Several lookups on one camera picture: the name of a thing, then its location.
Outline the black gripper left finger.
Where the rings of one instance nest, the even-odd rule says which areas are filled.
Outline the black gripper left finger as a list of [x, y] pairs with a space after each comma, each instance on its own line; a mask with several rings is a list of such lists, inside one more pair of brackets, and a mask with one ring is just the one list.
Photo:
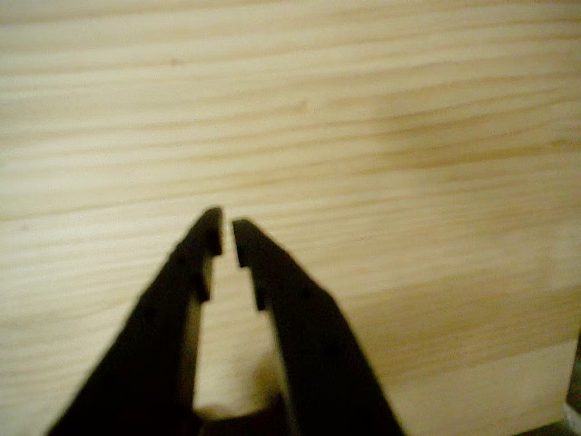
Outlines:
[[222, 211], [204, 212], [168, 256], [51, 435], [198, 435], [192, 407], [202, 306], [222, 253]]

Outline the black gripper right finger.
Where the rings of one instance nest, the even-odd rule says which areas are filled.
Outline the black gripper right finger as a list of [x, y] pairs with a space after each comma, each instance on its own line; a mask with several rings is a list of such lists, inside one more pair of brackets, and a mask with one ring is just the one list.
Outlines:
[[255, 223], [233, 222], [238, 262], [269, 314], [292, 435], [400, 435], [379, 380], [332, 296]]

